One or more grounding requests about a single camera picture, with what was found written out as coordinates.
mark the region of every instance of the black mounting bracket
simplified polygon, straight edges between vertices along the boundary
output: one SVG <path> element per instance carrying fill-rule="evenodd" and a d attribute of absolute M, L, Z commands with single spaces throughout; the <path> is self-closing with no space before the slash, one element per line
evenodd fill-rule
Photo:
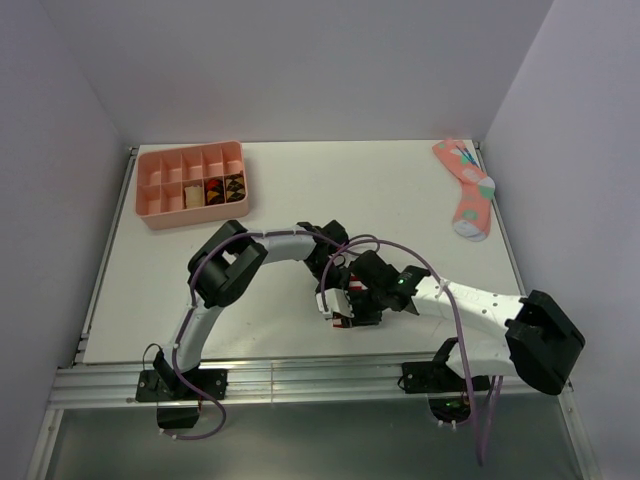
<path fill-rule="evenodd" d="M 405 362 L 402 364 L 402 377 L 405 393 L 452 393 L 467 390 L 466 383 L 447 367 L 449 353 L 457 338 L 449 338 L 430 362 Z M 478 376 L 471 379 L 475 391 L 489 390 L 489 377 Z"/>
<path fill-rule="evenodd" d="M 227 391 L 228 371 L 222 368 L 194 369 L 189 372 L 189 381 L 200 390 L 207 392 L 216 400 L 223 400 Z M 157 403 L 176 400 L 200 400 L 200 396 L 190 389 L 179 395 L 172 393 L 155 370 L 144 370 L 138 377 L 136 402 Z"/>

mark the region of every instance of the pink organizer tray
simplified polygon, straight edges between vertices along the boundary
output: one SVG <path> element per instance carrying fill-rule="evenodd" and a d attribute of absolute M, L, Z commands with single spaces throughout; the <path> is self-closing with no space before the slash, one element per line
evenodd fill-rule
<path fill-rule="evenodd" d="M 204 206 L 186 208 L 185 188 L 194 186 L 202 189 Z M 136 213 L 152 230 L 249 213 L 240 142 L 145 153 L 138 158 L 136 189 Z"/>

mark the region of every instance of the cable tie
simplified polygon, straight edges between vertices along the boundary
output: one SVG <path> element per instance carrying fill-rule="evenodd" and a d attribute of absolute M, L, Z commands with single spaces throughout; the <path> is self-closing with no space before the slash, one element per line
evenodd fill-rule
<path fill-rule="evenodd" d="M 436 300 L 440 298 L 440 296 L 444 293 L 444 289 L 449 287 L 451 283 L 450 280 L 445 280 L 444 278 L 440 279 L 440 290 L 436 293 Z"/>

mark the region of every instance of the patterned sock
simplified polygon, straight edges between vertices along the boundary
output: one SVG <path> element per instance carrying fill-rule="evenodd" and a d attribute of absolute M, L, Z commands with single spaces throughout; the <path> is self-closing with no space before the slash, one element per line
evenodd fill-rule
<path fill-rule="evenodd" d="M 433 147 L 443 165 L 461 182 L 462 197 L 453 217 L 453 229 L 468 240 L 484 240 L 491 229 L 491 200 L 495 183 L 480 168 L 466 147 L 452 139 Z"/>

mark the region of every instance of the white table surface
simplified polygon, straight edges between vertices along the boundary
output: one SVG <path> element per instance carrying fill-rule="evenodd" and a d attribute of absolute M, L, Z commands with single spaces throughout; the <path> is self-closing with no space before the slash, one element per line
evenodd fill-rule
<path fill-rule="evenodd" d="M 483 242 L 470 242 L 453 231 L 459 183 L 432 153 L 434 143 L 244 144 L 251 211 L 239 220 L 246 227 L 275 229 L 299 221 L 322 226 L 336 219 L 350 236 L 372 233 L 418 251 L 446 278 L 518 294 L 495 212 Z M 472 143 L 466 144 L 475 154 Z M 178 146 L 142 146 L 139 155 Z M 134 212 L 135 185 L 134 172 L 91 322 L 85 363 L 139 362 L 150 342 L 170 341 L 187 304 L 187 262 L 222 224 L 149 230 Z M 390 247 L 383 247 L 381 255 L 398 270 L 417 264 Z M 302 263 L 263 267 L 245 295 L 218 320 L 203 358 L 432 352 L 455 334 L 450 322 L 393 312 L 385 312 L 379 326 L 332 328 L 317 311 L 315 287 Z M 485 337 L 468 328 L 465 338 Z"/>

